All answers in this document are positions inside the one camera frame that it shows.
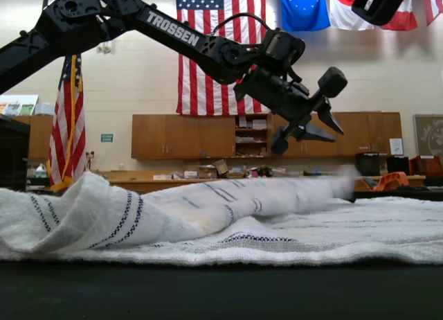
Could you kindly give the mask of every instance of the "red and white flag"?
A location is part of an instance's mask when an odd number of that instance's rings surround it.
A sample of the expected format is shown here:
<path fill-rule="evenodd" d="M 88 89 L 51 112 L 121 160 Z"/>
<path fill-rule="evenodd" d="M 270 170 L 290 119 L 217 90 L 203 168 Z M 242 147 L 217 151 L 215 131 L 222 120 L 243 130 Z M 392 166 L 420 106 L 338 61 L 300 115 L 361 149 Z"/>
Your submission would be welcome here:
<path fill-rule="evenodd" d="M 428 26 L 443 13 L 443 0 L 424 0 L 424 8 L 426 11 L 426 22 Z"/>
<path fill-rule="evenodd" d="M 66 57 L 58 87 L 48 171 L 53 190 L 68 188 L 86 170 L 82 59 Z"/>
<path fill-rule="evenodd" d="M 331 26 L 345 30 L 367 30 L 375 28 L 352 12 L 354 0 L 329 0 Z"/>
<path fill-rule="evenodd" d="M 413 30 L 416 27 L 418 25 L 413 12 L 413 0 L 403 0 L 392 20 L 381 28 L 385 30 Z"/>
<path fill-rule="evenodd" d="M 249 12 L 266 20 L 266 0 L 177 0 L 177 19 L 191 28 L 210 34 L 228 17 Z M 220 28 L 218 35 L 242 44 L 260 43 L 266 33 L 259 22 L 241 17 Z M 235 84 L 220 85 L 187 57 L 179 56 L 179 103 L 177 113 L 192 116 L 230 116 L 257 114 L 268 109 L 246 96 L 235 100 Z"/>

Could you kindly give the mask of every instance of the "green sign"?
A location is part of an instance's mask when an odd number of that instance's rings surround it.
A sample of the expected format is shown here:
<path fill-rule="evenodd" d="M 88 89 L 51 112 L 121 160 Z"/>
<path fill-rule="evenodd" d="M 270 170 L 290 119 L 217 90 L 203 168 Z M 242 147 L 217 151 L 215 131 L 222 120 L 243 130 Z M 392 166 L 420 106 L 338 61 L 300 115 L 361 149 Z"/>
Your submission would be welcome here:
<path fill-rule="evenodd" d="M 102 142 L 114 142 L 113 134 L 102 134 Z"/>

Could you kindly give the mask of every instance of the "american flag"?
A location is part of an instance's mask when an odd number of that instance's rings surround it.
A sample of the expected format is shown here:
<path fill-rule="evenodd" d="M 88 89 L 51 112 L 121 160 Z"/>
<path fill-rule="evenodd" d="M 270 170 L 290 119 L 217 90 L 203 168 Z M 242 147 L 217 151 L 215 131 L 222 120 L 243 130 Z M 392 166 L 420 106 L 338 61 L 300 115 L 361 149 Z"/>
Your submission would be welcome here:
<path fill-rule="evenodd" d="M 266 0 L 177 0 L 177 19 L 188 21 L 191 28 L 205 34 L 210 34 L 217 24 L 240 12 L 253 13 L 266 20 Z M 234 19 L 216 33 L 243 44 L 260 43 L 265 34 L 266 29 L 250 17 Z M 195 62 L 180 55 L 177 113 L 229 116 L 267 111 L 264 105 L 250 96 L 237 103 L 234 85 L 220 85 Z"/>
<path fill-rule="evenodd" d="M 86 169 L 81 55 L 65 57 L 58 86 L 48 169 L 54 190 L 69 187 Z"/>

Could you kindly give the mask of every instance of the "bulletin board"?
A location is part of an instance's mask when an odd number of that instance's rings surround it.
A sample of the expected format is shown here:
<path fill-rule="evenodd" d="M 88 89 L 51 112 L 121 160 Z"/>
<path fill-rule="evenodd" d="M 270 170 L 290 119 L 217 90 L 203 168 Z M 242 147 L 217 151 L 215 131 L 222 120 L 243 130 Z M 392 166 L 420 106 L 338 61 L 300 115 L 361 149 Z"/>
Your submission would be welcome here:
<path fill-rule="evenodd" d="M 413 118 L 418 155 L 443 157 L 443 115 L 416 114 Z"/>

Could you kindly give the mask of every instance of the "orange object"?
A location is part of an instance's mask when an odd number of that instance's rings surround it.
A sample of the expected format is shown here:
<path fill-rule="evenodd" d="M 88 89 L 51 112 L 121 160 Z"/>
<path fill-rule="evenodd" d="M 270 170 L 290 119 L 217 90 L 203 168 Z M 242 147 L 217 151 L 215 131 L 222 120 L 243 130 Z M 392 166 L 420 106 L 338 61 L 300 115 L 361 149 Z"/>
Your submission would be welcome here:
<path fill-rule="evenodd" d="M 398 186 L 409 186 L 408 176 L 406 176 L 406 173 L 404 172 L 388 173 L 387 175 L 384 175 L 378 183 L 370 178 L 364 177 L 363 182 L 374 192 L 392 190 L 394 183 L 398 184 Z"/>

